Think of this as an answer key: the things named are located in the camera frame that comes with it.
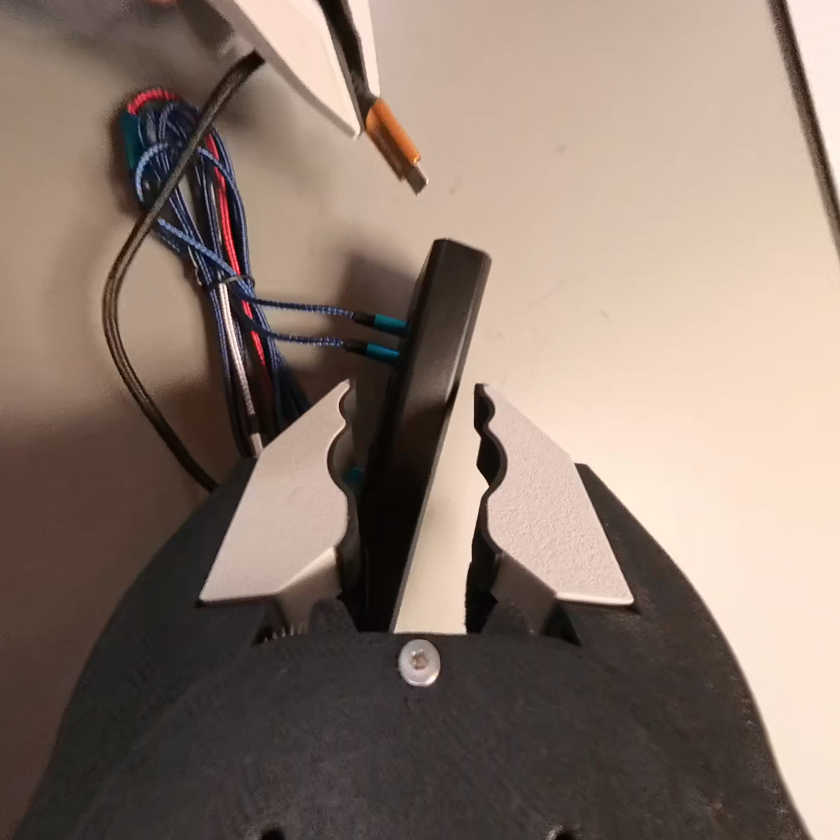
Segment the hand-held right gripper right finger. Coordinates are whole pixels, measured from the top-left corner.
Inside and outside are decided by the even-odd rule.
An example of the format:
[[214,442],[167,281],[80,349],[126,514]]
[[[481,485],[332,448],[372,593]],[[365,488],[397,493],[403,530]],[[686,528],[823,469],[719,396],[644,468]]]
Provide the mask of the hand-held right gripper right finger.
[[562,604],[624,609],[634,596],[577,465],[498,389],[477,384],[477,467],[487,483],[471,557],[471,632],[511,604],[533,632]]

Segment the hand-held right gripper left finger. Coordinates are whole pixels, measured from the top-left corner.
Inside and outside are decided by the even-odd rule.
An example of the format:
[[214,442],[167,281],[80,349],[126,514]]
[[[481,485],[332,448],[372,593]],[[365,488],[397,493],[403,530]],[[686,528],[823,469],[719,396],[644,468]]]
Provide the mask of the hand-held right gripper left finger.
[[332,388],[258,456],[198,596],[203,605],[272,602],[283,623],[358,580],[353,380]]

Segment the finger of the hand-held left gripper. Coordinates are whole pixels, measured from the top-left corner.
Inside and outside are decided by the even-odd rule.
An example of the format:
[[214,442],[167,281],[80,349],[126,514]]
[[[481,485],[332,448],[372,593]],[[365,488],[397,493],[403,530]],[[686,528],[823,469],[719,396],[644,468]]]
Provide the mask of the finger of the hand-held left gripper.
[[234,42],[256,51],[268,68],[348,137],[362,120],[350,69],[320,2],[209,1]]
[[338,1],[339,40],[350,71],[351,87],[361,112],[368,112],[381,95],[369,1]]

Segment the black aluminium usb hub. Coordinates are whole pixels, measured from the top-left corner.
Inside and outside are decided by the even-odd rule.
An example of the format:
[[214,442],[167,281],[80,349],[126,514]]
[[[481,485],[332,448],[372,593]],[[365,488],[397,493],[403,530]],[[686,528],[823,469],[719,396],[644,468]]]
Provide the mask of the black aluminium usb hub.
[[437,239],[416,284],[358,507],[364,633],[396,626],[490,265],[482,250]]

